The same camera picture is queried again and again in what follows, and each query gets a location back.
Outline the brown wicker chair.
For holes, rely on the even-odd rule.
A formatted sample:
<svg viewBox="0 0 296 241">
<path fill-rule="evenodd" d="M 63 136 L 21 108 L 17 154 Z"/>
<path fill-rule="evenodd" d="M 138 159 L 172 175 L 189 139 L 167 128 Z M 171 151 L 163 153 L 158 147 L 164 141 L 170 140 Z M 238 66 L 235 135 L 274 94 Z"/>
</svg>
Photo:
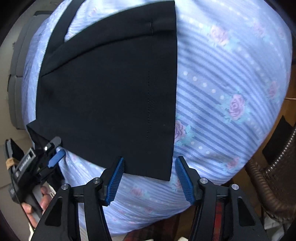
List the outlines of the brown wicker chair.
<svg viewBox="0 0 296 241">
<path fill-rule="evenodd" d="M 276 159 L 262 169 L 254 158 L 245 166 L 261 206 L 274 220 L 295 220 L 295 128 Z"/>
</svg>

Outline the black pants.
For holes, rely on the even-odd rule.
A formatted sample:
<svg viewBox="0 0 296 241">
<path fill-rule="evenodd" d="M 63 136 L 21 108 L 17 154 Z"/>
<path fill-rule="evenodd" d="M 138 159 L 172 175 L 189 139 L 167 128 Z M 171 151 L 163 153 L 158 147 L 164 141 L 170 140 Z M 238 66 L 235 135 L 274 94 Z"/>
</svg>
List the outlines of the black pants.
<svg viewBox="0 0 296 241">
<path fill-rule="evenodd" d="M 104 18 L 66 41 L 82 1 L 72 1 L 42 62 L 35 145 L 54 137 L 77 156 L 108 168 L 170 180 L 174 149 L 177 26 L 175 3 L 159 1 Z"/>
</svg>

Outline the blue floral bed sheet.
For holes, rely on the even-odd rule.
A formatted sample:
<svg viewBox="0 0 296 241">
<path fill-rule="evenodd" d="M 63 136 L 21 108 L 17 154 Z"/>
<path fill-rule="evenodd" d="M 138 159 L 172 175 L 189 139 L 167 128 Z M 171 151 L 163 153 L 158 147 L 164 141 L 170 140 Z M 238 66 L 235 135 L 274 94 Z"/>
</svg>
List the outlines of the blue floral bed sheet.
<svg viewBox="0 0 296 241">
<path fill-rule="evenodd" d="M 36 119 L 41 63 L 63 1 L 34 34 L 23 80 L 23 121 Z M 66 32 L 70 40 L 98 20 L 156 1 L 85 1 Z M 174 158 L 215 184 L 235 176 L 258 150 L 280 112 L 290 81 L 292 36 L 265 1 L 175 1 L 178 80 Z M 71 186 L 104 168 L 67 151 L 59 166 Z M 175 172 L 161 181 L 124 174 L 104 208 L 112 237 L 144 228 L 189 208 Z"/>
</svg>

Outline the grey padded headboard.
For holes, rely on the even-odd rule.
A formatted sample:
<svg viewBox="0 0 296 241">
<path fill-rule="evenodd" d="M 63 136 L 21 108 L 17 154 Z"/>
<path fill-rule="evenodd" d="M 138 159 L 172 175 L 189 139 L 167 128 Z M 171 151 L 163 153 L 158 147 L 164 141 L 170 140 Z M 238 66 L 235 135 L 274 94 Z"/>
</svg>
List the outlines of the grey padded headboard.
<svg viewBox="0 0 296 241">
<path fill-rule="evenodd" d="M 22 116 L 22 80 L 29 45 L 40 25 L 51 14 L 51 11 L 35 12 L 23 26 L 14 44 L 7 92 L 11 123 L 18 130 L 23 130 L 25 128 Z"/>
</svg>

